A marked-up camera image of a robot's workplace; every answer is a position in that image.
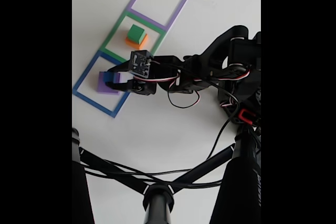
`white table surface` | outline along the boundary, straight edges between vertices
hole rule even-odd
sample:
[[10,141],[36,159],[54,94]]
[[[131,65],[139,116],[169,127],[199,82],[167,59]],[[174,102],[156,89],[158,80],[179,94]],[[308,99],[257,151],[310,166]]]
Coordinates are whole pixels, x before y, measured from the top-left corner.
[[[72,86],[112,29],[129,0],[72,0]],[[220,34],[245,25],[252,38],[261,30],[261,0],[188,0],[156,55],[201,54]],[[200,92],[201,101],[189,109],[170,105],[158,87],[155,95],[130,94],[114,119],[72,95],[72,126],[81,146],[101,158],[144,172],[192,168],[209,154],[227,119],[216,100],[217,90]],[[187,105],[196,95],[174,94]],[[234,142],[236,126],[223,132],[216,153]],[[198,183],[223,177],[225,165]],[[166,180],[178,174],[165,175]],[[143,223],[143,196],[116,182],[87,175],[96,224]],[[183,189],[174,196],[172,224],[209,223],[218,187]]]

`black cable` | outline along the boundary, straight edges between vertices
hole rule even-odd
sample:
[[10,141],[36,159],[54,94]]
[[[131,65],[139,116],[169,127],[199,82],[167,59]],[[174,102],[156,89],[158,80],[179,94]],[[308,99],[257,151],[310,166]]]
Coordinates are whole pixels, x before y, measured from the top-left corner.
[[171,105],[173,105],[174,107],[177,107],[177,108],[179,108],[179,109],[187,109],[187,108],[190,108],[190,107],[194,106],[196,103],[198,103],[198,102],[200,101],[200,98],[201,98],[201,97],[200,97],[199,93],[198,93],[197,91],[195,91],[195,93],[196,93],[197,96],[198,96],[196,102],[194,102],[193,104],[191,104],[191,105],[189,105],[189,106],[186,106],[186,107],[177,106],[177,105],[175,105],[175,104],[172,102],[172,100],[170,99],[170,96],[169,96],[169,89],[170,89],[170,88],[168,88],[168,90],[167,90],[167,95],[168,95],[169,102],[170,102]]
[[[120,166],[120,167],[123,167],[125,169],[128,169],[128,170],[134,170],[136,171],[137,173],[139,173],[139,175],[141,176],[146,176],[146,177],[149,177],[151,179],[140,179],[140,180],[144,180],[145,182],[156,182],[158,184],[169,184],[169,185],[172,185],[172,186],[190,186],[190,187],[194,187],[194,186],[208,186],[208,185],[213,185],[213,184],[218,184],[218,183],[221,183],[221,180],[218,180],[218,181],[215,181],[215,182],[209,182],[209,183],[201,183],[201,184],[190,184],[190,183],[177,183],[177,182],[169,182],[169,181],[165,181],[165,180],[161,180],[161,179],[158,179],[158,178],[155,178],[147,173],[144,173],[144,172],[141,172],[139,170],[136,170],[134,168],[131,168],[131,167],[128,167],[128,166],[125,166],[125,165],[120,165],[118,163],[115,163],[115,162],[112,162],[112,161],[109,161],[109,163],[113,164],[113,165],[116,165],[116,166]],[[92,170],[96,170],[96,171],[99,171],[99,172],[102,172],[102,173],[107,173],[107,174],[115,174],[114,172],[110,172],[110,171],[106,171],[104,169],[99,169],[99,168],[95,168],[95,167],[91,167],[91,166],[87,166],[87,165],[83,165],[83,167],[85,168],[89,168],[89,169],[92,169]],[[98,177],[103,177],[103,178],[112,178],[111,176],[104,176],[104,175],[100,175],[100,174],[97,174]]]
[[[159,176],[159,175],[166,175],[166,174],[173,174],[173,173],[184,173],[184,172],[189,172],[191,169],[182,169],[182,170],[169,170],[167,172],[160,172],[160,173],[146,173],[146,174],[149,174],[149,175],[152,175],[152,176]],[[140,173],[131,173],[131,172],[120,172],[120,174],[130,174],[130,175],[142,175]]]
[[[88,165],[81,164],[84,168],[92,169],[92,170],[99,170],[100,172],[102,171],[101,169],[94,168]],[[173,174],[173,173],[184,173],[184,172],[189,172],[191,169],[183,169],[183,170],[170,170],[168,172],[160,172],[160,173],[146,173],[147,175],[152,175],[152,176],[159,176],[159,175],[166,175],[166,174]],[[142,175],[142,173],[135,173],[135,172],[110,172],[108,171],[107,173],[110,174],[116,174],[116,175]]]
[[219,134],[217,135],[216,141],[215,141],[215,143],[214,143],[214,146],[212,147],[212,150],[211,150],[209,156],[206,158],[206,160],[208,160],[209,158],[211,158],[211,156],[212,156],[212,154],[213,154],[213,152],[214,152],[214,150],[215,150],[215,148],[216,148],[216,145],[217,145],[217,143],[218,143],[219,137],[221,136],[221,134],[222,134],[223,130],[225,129],[225,127],[227,126],[227,124],[230,122],[230,120],[231,120],[231,116],[230,116],[230,118],[228,118],[228,120],[226,120],[226,122],[224,123],[224,125],[223,125],[222,128],[220,129]]
[[[100,174],[89,172],[87,170],[85,171],[85,173],[87,173],[89,175],[92,175],[92,176],[95,176],[95,177],[99,177],[99,178],[115,179],[112,176],[100,175]],[[139,180],[141,180],[143,182],[154,182],[154,180],[151,180],[151,179],[139,178]],[[178,182],[162,181],[162,183],[158,183],[158,184],[171,185],[173,187],[182,187],[182,188],[189,188],[189,189],[200,189],[200,188],[210,188],[210,187],[220,186],[221,182],[222,182],[222,180],[218,180],[218,181],[211,182],[211,183],[189,184],[189,183],[178,183]]]

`robotic arm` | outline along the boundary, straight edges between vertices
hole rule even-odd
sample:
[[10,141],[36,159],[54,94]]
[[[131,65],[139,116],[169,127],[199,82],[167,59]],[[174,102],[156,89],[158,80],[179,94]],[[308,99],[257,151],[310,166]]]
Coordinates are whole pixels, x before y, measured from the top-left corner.
[[[222,68],[228,58],[227,68]],[[152,56],[148,51],[133,51],[131,59],[108,72],[130,72],[134,79],[127,83],[106,82],[112,89],[142,95],[156,93],[158,84],[168,93],[191,94],[218,83],[218,100],[230,116],[237,98],[240,111],[232,118],[236,124],[261,126],[261,32],[248,39],[245,26],[234,26],[201,54],[184,56]]]

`wire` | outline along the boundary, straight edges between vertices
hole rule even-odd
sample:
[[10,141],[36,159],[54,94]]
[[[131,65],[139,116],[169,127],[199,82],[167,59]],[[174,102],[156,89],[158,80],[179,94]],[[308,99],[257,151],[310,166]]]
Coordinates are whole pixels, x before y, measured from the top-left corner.
[[247,70],[247,72],[241,76],[238,76],[236,78],[218,78],[219,81],[239,81],[243,78],[248,77],[248,75],[250,74],[250,70]]
[[234,79],[230,79],[230,78],[218,78],[219,81],[239,81],[243,78],[248,77],[248,75],[250,74],[250,70],[247,71],[247,73],[243,74],[240,77],[234,78]]
[[[92,170],[97,170],[95,168],[92,168],[91,166],[81,164],[84,168],[92,169]],[[170,170],[168,172],[160,172],[160,173],[146,173],[148,175],[152,176],[160,176],[160,175],[166,175],[166,174],[173,174],[173,173],[184,173],[184,172],[189,172],[191,169],[182,169],[182,170]],[[116,174],[116,175],[143,175],[142,173],[135,173],[135,172],[109,172],[111,174]]]
[[[87,170],[85,170],[85,173],[87,173],[89,175],[92,175],[92,176],[99,177],[99,178],[115,179],[112,176],[108,176],[108,175],[105,176],[105,175],[101,175],[101,174],[97,174],[97,173],[92,173],[92,172],[89,172]],[[138,179],[140,181],[143,181],[143,182],[154,182],[154,180],[152,180],[152,179],[144,179],[144,178],[138,178]],[[171,185],[173,187],[183,187],[183,188],[196,189],[196,188],[209,188],[209,187],[220,186],[221,182],[222,182],[222,180],[218,180],[218,181],[210,182],[210,183],[194,183],[194,184],[190,184],[190,183],[179,183],[179,182],[171,182],[171,181],[162,181],[159,184]]]
[[174,76],[174,77],[169,77],[169,78],[162,78],[162,79],[145,79],[145,78],[141,78],[138,76],[134,76],[135,79],[146,81],[146,82],[165,82],[165,81],[171,81],[171,80],[177,79],[178,77],[179,75]]
[[214,146],[212,147],[212,150],[211,150],[210,154],[208,155],[208,157],[206,158],[206,160],[208,160],[209,158],[211,158],[211,156],[212,156],[212,154],[213,154],[213,152],[214,152],[214,150],[216,148],[216,145],[218,143],[219,137],[221,136],[221,134],[222,134],[223,130],[225,129],[225,127],[227,126],[227,124],[230,122],[231,116],[230,116],[230,118],[228,118],[226,120],[226,122],[224,123],[224,125],[222,126],[222,128],[220,128],[220,131],[219,131],[219,134],[217,135],[217,138],[216,138],[216,141],[214,143]]
[[172,85],[176,82],[176,79],[169,85],[168,87],[168,90],[167,90],[167,95],[168,95],[168,99],[169,99],[169,102],[171,103],[171,105],[173,105],[174,107],[177,107],[179,109],[187,109],[187,108],[190,108],[192,106],[195,106],[196,104],[199,103],[200,99],[201,99],[201,96],[200,96],[200,93],[198,93],[196,90],[195,90],[195,93],[197,94],[198,98],[196,100],[196,102],[194,102],[193,104],[189,105],[189,106],[186,106],[186,107],[181,107],[181,106],[177,106],[175,105],[172,100],[170,99],[170,95],[169,95],[169,89],[172,87]]

